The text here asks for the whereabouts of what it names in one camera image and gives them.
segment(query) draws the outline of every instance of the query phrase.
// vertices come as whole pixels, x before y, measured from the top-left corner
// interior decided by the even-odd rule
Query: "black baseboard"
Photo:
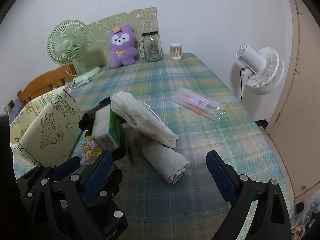
[[[256,124],[260,127],[262,126],[262,128],[265,130],[267,128],[268,122],[266,119],[264,120],[258,120],[256,121]]]

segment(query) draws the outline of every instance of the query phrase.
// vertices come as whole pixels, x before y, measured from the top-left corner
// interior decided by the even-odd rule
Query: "fan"
[[[242,44],[236,57],[245,64],[241,70],[241,98],[247,85],[257,95],[265,95],[275,89],[284,76],[284,63],[272,48],[255,51],[251,46]]]
[[[47,51],[52,61],[59,65],[75,66],[77,73],[73,79],[74,83],[83,82],[101,70],[97,66],[87,69],[82,60],[89,42],[90,33],[87,26],[77,20],[60,23],[48,38]]]

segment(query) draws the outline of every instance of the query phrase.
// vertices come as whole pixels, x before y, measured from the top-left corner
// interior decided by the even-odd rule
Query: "black cable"
[[[241,77],[241,71],[243,71],[244,68],[241,68],[240,69],[240,82],[241,82],[241,99],[240,99],[240,102],[242,101],[242,95],[243,95],[243,91],[242,91],[242,77]]]

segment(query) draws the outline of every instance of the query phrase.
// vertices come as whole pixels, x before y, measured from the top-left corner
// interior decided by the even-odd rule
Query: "jar handle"
[[[138,49],[139,49],[139,52],[140,52],[140,57],[145,57],[144,56],[144,49],[143,49],[143,43],[142,41],[138,41]]]

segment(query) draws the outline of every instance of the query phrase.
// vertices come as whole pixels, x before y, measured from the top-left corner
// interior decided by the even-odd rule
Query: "wall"
[[[157,7],[163,52],[181,42],[234,92],[239,68],[235,53],[241,43],[273,47],[289,65],[292,20],[289,0],[17,0],[0,25],[0,108],[33,78],[57,66],[46,52],[51,30],[67,19],[90,24],[144,7]],[[269,120],[283,83],[268,95],[249,90],[244,106],[255,119]]]

